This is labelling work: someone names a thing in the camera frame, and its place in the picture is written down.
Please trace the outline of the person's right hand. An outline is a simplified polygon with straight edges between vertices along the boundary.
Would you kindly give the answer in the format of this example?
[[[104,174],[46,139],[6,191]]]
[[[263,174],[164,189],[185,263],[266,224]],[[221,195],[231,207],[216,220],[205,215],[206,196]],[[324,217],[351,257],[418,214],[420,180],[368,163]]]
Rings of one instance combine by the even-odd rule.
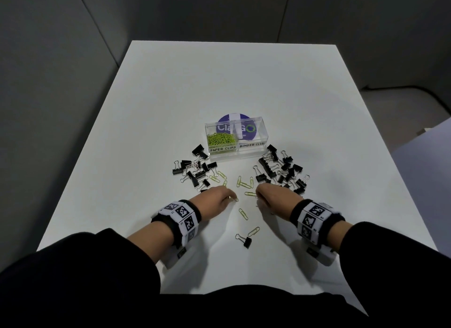
[[[289,188],[284,188],[273,184],[273,204],[268,208],[258,197],[257,206],[262,211],[270,212],[285,221],[290,220],[291,213],[298,203],[304,198]]]

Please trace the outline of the person's left hand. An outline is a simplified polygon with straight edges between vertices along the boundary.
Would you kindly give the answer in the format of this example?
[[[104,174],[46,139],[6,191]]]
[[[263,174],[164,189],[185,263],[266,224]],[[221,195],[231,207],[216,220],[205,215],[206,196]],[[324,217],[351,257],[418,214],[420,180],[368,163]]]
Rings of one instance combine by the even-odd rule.
[[[189,201],[199,210],[202,221],[217,217],[227,208],[219,205],[219,186],[210,188]]]

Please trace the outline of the person's right forearm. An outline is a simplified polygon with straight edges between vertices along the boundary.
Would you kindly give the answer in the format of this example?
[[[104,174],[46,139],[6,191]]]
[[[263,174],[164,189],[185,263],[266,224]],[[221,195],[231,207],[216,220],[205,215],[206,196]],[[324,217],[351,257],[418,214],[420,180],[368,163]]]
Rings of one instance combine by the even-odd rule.
[[[346,221],[335,223],[327,234],[327,245],[337,253],[340,253],[341,243],[353,224]]]

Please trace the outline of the person's left forearm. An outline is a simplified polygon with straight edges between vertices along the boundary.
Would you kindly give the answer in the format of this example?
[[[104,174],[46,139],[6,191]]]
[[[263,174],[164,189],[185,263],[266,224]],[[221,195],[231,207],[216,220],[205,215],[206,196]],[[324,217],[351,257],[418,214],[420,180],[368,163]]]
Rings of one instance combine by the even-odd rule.
[[[174,242],[174,234],[166,223],[151,222],[127,237],[150,259],[157,263]]]

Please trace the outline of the scattered group of green paperclips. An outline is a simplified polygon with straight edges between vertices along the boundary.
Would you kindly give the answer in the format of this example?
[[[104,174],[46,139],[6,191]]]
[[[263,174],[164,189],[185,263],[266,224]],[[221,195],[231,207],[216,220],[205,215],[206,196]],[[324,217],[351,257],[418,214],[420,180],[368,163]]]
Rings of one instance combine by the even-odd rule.
[[[212,180],[213,182],[217,182],[217,183],[222,184],[225,187],[228,185],[228,181],[229,181],[229,178],[221,171],[217,171],[214,174],[209,175],[208,178],[210,180]],[[253,189],[254,188],[254,181],[253,181],[252,177],[250,178],[249,183],[246,183],[246,182],[242,181],[241,178],[242,178],[241,176],[239,176],[237,178],[237,182],[236,182],[236,187],[237,188],[245,188],[245,189]],[[257,196],[256,193],[252,192],[252,191],[246,191],[245,195],[246,196],[251,196],[251,197],[256,197]]]

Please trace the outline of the pile of black binder clips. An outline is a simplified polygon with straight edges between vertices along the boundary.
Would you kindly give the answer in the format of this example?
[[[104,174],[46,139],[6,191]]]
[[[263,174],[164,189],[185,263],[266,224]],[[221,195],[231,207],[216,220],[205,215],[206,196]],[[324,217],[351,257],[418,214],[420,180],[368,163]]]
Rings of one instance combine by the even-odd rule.
[[[191,181],[197,192],[201,193],[211,187],[211,182],[220,182],[217,174],[217,162],[209,161],[210,155],[199,144],[192,150],[193,160],[175,160],[172,175],[181,175],[180,182]]]
[[[258,183],[273,184],[288,188],[298,195],[303,195],[310,175],[304,174],[303,167],[296,164],[293,157],[285,150],[278,150],[273,145],[261,155],[257,165],[252,167]]]

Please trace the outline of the clear two-compartment plastic box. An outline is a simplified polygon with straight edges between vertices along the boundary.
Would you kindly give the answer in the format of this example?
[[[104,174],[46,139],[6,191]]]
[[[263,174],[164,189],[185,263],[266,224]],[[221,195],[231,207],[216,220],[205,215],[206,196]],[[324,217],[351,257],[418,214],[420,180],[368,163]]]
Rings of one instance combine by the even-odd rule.
[[[266,144],[268,142],[268,131],[266,129],[266,125],[262,117],[254,117],[251,120],[255,120],[257,125],[257,134],[254,140],[245,141],[239,140],[236,134],[233,134],[236,143],[229,145],[219,145],[213,148],[209,148],[208,144],[208,152],[210,155],[218,155],[218,154],[238,154],[238,153],[248,153],[254,150],[265,150]],[[218,122],[206,123],[205,134],[212,134],[216,132],[216,125]]]

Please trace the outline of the black wristband with marker tags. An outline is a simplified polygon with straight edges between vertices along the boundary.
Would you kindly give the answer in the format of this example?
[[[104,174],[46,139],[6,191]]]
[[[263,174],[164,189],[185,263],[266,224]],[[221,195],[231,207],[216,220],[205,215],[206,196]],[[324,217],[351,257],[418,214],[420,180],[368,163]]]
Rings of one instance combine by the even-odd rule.
[[[301,200],[292,210],[289,221],[296,227],[298,235],[315,246],[327,245],[330,229],[345,221],[341,212],[326,203],[311,199]]]
[[[161,208],[151,223],[162,222],[168,226],[174,237],[172,246],[180,249],[198,234],[201,221],[201,212],[193,200],[182,199]]]

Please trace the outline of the heap of boxed green paperclips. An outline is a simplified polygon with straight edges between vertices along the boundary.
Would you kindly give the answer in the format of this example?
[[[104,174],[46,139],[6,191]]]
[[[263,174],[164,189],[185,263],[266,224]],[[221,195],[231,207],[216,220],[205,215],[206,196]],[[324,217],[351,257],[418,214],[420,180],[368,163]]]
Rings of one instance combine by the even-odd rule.
[[[207,134],[206,140],[209,148],[236,143],[234,135],[226,132],[214,132],[212,134]]]

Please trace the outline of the round purple sticker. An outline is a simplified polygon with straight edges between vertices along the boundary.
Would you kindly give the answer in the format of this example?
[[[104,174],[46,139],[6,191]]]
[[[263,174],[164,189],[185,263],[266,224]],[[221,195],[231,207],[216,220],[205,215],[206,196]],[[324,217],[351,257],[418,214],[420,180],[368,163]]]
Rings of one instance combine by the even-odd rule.
[[[257,134],[255,120],[245,114],[231,113],[219,119],[216,133],[236,134],[239,140],[254,140]]]

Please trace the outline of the light grey side table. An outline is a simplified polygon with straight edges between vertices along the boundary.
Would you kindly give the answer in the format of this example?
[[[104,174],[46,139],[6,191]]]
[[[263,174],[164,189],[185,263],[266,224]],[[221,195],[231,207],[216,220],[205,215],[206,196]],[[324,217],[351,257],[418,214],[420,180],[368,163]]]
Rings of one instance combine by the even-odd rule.
[[[451,118],[392,152],[437,249],[451,258]]]

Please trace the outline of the person's black long-sleeved top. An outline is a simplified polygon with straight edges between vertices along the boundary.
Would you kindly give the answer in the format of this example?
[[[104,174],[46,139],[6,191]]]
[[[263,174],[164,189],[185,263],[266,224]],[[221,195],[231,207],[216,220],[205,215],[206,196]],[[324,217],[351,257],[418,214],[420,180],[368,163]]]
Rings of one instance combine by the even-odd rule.
[[[341,295],[235,285],[161,295],[155,263],[112,229],[73,234],[0,273],[1,327],[451,328],[451,259],[369,222],[345,234]]]

